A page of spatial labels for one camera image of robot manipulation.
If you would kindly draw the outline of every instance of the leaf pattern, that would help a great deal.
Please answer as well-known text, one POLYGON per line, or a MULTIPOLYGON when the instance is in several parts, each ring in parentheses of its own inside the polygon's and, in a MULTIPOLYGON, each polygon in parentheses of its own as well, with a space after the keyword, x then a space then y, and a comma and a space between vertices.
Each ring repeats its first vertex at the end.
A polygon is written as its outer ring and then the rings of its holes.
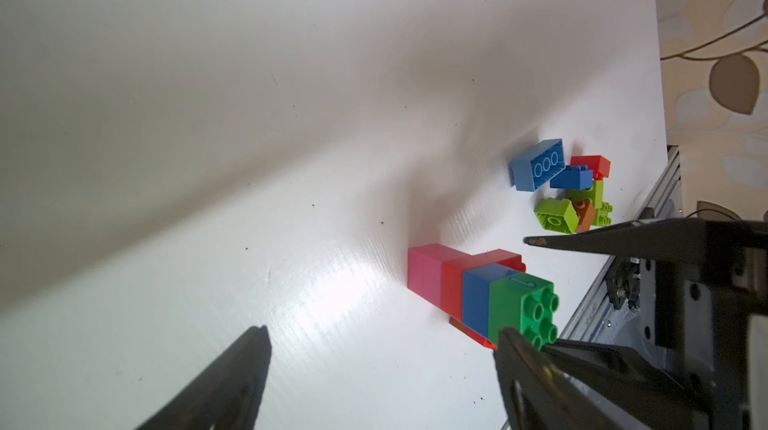
POLYGON ((726 127, 735 127, 738 125, 755 125, 762 121, 768 122, 768 92, 761 92, 757 96, 755 108, 752 115, 732 113, 728 118, 726 127))
POLYGON ((768 138, 757 135, 744 135, 744 150, 755 155, 768 157, 768 138))
MULTIPOLYGON (((764 0, 735 0, 723 14, 723 28, 735 29, 744 24, 744 22, 749 22, 755 17, 758 17, 763 13, 763 1, 764 0)), ((745 41, 751 41, 757 36, 757 32, 760 32, 763 29, 765 24, 765 20, 756 22, 753 25, 736 32, 735 35, 741 37, 745 41)))
POLYGON ((710 112, 710 102, 710 91, 708 89, 694 89, 685 92, 675 102, 677 124, 684 124, 706 117, 710 112))
POLYGON ((723 166, 726 174, 740 184, 768 191, 768 168, 758 161, 741 155, 724 155, 723 166))
POLYGON ((744 54, 725 56, 710 70, 710 94, 730 111, 750 115, 760 90, 760 71, 744 54))

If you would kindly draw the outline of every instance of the pink lego brick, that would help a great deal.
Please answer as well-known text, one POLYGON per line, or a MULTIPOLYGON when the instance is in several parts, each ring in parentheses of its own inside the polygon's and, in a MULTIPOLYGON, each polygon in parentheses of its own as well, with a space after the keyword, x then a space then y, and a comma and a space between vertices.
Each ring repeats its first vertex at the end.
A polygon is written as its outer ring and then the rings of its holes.
POLYGON ((440 307, 442 264, 467 253, 433 243, 408 249, 408 288, 436 307, 440 307))

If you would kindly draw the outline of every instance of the white table surface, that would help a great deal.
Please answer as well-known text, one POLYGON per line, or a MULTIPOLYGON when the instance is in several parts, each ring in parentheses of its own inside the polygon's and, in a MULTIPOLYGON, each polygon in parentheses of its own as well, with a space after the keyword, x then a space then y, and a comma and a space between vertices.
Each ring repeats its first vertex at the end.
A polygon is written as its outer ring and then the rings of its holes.
POLYGON ((140 424, 248 326, 256 428, 500 428, 406 249, 522 253, 562 328, 604 257, 524 247, 543 138, 666 163, 654 0, 0 0, 0 428, 140 424))

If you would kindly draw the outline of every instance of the lego stud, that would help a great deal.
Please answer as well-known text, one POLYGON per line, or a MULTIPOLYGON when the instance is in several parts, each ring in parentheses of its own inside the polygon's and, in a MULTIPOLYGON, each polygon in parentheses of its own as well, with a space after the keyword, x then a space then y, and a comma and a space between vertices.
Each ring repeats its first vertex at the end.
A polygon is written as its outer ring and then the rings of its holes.
POLYGON ((539 327, 539 330, 543 338, 547 339, 547 343, 555 343, 558 340, 558 328, 549 319, 542 321, 542 326, 539 327))
POLYGON ((560 307, 560 297, 547 289, 542 293, 542 305, 544 306, 545 310, 548 310, 549 312, 556 312, 558 307, 560 307))
POLYGON ((541 350, 542 346, 544 345, 544 340, 542 340, 542 336, 538 333, 534 332, 532 329, 525 330, 525 333, 523 333, 523 336, 528 339, 530 343, 533 344, 534 347, 536 347, 537 350, 541 350))
POLYGON ((525 316, 534 322, 541 322, 544 316, 544 306, 533 297, 528 297, 523 303, 525 316))

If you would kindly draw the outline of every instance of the lego brick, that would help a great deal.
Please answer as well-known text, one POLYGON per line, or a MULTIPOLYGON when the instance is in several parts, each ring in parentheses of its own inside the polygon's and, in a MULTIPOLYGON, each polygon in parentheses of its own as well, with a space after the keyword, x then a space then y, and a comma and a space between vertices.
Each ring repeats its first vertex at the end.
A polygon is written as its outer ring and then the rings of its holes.
POLYGON ((566 165, 562 172, 552 177, 549 186, 572 190, 587 189, 592 186, 592 175, 586 165, 566 165))
POLYGON ((520 273, 509 267, 492 263, 464 272, 462 293, 462 322, 481 336, 488 338, 488 309, 490 306, 491 282, 513 273, 520 273))
POLYGON ((610 160, 602 155, 573 156, 571 165, 586 165, 594 173, 594 180, 603 180, 610 175, 610 160))
POLYGON ((603 188, 605 182, 601 180, 594 181, 594 185, 587 190, 569 190, 565 192, 565 197, 571 201, 589 202, 594 205, 596 210, 603 206, 603 188))
POLYGON ((440 307, 442 263, 468 257, 445 245, 433 243, 408 249, 408 289, 440 307))
POLYGON ((475 330, 470 329, 463 323, 459 322, 455 318, 451 317, 451 320, 449 320, 451 325, 456 327, 457 329, 461 330, 462 333, 464 333, 466 336, 468 336, 470 339, 475 340, 475 342, 479 343, 480 345, 484 346, 485 348, 490 348, 491 350, 495 350, 497 347, 491 343, 490 340, 486 339, 484 336, 480 335, 479 333, 475 332, 475 330))
POLYGON ((598 215, 598 211, 594 209, 594 205, 589 202, 574 202, 574 209, 578 214, 578 225, 576 226, 576 233, 589 232, 594 219, 598 215))
POLYGON ((474 268, 498 263, 504 267, 525 272, 523 257, 517 253, 503 250, 467 255, 442 264, 442 283, 440 292, 440 309, 451 317, 462 319, 462 284, 464 272, 474 268))
POLYGON ((489 284, 488 335, 498 345, 498 332, 511 326, 536 348, 554 343, 558 328, 552 323, 560 299, 554 284, 529 273, 514 272, 489 284))
POLYGON ((603 206, 600 207, 600 209, 598 209, 598 214, 594 219, 593 225, 597 225, 598 227, 607 227, 608 225, 610 225, 609 214, 612 211, 614 211, 614 206, 607 202, 603 202, 603 206))
POLYGON ((513 185, 519 191, 533 192, 565 168, 563 140, 543 140, 509 162, 513 185))
POLYGON ((545 198, 536 206, 536 218, 548 231, 575 233, 578 215, 573 204, 567 198, 557 200, 545 198))

